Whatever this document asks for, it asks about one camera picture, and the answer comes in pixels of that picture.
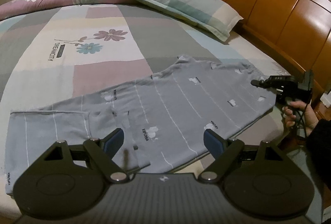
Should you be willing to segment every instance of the black sleeve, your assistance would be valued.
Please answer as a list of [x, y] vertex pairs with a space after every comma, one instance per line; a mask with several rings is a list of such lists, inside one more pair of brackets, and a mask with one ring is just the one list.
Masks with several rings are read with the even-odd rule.
[[317, 173], [331, 189], [331, 121], [321, 119], [308, 136], [306, 146]]

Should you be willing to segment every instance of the bed sheet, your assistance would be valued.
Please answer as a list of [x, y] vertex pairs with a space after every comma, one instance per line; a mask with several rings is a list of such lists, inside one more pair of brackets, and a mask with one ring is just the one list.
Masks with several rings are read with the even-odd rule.
[[[166, 69], [181, 54], [214, 62], [247, 61], [266, 77], [287, 74], [234, 32], [228, 43], [222, 44], [206, 31], [144, 6], [64, 6], [2, 21], [0, 214], [19, 215], [15, 202], [4, 193], [8, 177], [4, 174], [4, 151], [11, 110], [34, 109], [148, 76]], [[259, 144], [282, 134], [281, 114], [274, 108], [239, 138]], [[208, 157], [184, 171], [197, 173], [206, 163]]]

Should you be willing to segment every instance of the pillowcase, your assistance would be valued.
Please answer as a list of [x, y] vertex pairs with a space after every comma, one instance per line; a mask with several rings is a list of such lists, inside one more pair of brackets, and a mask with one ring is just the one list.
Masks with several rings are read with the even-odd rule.
[[243, 19], [222, 0], [137, 0], [173, 17], [206, 29], [225, 41], [236, 23]]

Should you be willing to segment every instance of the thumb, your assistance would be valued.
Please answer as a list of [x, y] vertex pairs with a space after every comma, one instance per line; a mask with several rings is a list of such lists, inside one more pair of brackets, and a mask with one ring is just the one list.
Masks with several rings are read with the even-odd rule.
[[291, 102], [290, 105], [294, 108], [304, 110], [307, 104], [304, 103], [303, 101], [295, 101], [295, 102]]

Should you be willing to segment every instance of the headboard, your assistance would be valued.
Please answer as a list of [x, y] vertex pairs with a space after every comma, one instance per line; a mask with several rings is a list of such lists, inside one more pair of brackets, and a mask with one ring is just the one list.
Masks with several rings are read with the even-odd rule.
[[313, 100], [331, 81], [331, 0], [223, 0], [244, 18], [235, 31], [287, 71], [314, 71]]

